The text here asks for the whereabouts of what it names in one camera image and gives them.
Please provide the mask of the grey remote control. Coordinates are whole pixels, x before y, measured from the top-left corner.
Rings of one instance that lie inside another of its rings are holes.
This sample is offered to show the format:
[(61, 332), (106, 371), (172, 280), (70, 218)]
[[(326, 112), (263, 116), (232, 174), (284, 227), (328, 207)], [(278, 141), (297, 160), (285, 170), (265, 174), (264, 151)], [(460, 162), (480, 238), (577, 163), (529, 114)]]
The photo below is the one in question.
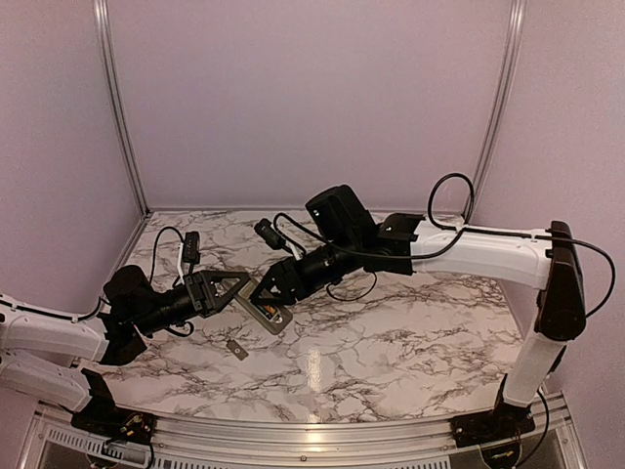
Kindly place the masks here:
[(283, 306), (254, 304), (251, 301), (251, 296), (257, 285), (257, 281), (250, 280), (235, 295), (235, 300), (267, 332), (278, 335), (292, 321), (293, 315)]

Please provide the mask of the grey battery cover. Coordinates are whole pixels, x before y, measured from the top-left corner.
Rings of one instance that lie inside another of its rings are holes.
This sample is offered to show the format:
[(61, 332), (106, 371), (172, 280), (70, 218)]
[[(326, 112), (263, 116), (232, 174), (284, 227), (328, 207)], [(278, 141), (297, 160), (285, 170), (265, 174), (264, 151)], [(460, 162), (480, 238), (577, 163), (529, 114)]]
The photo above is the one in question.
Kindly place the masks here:
[(227, 342), (227, 348), (240, 361), (243, 361), (243, 360), (245, 360), (246, 358), (249, 357), (248, 352), (236, 340), (230, 339)]

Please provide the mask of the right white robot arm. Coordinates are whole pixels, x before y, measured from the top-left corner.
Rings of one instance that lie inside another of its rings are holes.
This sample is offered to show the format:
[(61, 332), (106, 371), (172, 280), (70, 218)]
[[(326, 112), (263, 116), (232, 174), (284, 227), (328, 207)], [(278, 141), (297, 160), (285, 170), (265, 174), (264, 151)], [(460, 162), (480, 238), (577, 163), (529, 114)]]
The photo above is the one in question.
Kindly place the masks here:
[(319, 193), (306, 209), (320, 246), (273, 264), (250, 296), (254, 305), (292, 306), (357, 270), (471, 275), (538, 291), (533, 329), (504, 380), (501, 403), (483, 419), (484, 430), (494, 438), (507, 436), (521, 423), (521, 408), (529, 406), (566, 343), (586, 326), (581, 268), (565, 223), (513, 232), (445, 225), (430, 214), (405, 213), (377, 223), (347, 185)]

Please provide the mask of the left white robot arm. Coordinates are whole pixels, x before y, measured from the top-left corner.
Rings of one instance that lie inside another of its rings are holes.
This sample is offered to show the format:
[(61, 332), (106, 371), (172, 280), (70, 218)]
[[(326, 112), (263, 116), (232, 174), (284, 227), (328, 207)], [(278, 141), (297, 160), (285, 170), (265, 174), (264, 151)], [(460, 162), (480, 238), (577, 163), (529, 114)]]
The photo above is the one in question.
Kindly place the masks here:
[(72, 412), (104, 435), (122, 428), (123, 413), (109, 401), (102, 377), (89, 369), (69, 369), (41, 358), (42, 353), (102, 365), (131, 363), (146, 350), (145, 338), (195, 317), (221, 312), (246, 285), (245, 272), (204, 270), (186, 275), (164, 292), (154, 290), (144, 271), (130, 265), (104, 286), (106, 313), (88, 320), (38, 310), (4, 296), (1, 299), (1, 384)]

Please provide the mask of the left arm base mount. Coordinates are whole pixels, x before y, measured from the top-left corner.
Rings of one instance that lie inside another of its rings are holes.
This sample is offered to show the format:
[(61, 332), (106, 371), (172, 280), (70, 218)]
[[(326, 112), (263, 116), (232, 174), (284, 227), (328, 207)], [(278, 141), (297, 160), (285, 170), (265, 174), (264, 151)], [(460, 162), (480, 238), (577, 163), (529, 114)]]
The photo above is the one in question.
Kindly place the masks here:
[(148, 445), (151, 442), (155, 423), (156, 416), (149, 412), (92, 403), (71, 417), (74, 428), (106, 437), (108, 440), (139, 445)]

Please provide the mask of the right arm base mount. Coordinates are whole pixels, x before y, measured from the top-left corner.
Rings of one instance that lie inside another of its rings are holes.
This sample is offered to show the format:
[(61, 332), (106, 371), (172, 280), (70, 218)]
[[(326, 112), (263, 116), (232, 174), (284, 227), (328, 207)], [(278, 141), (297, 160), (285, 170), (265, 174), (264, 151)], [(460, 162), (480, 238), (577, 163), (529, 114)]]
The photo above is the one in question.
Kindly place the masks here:
[(492, 410), (452, 417), (450, 425), (458, 448), (515, 438), (536, 428), (533, 418), (527, 412), (520, 417), (512, 414), (497, 416)]

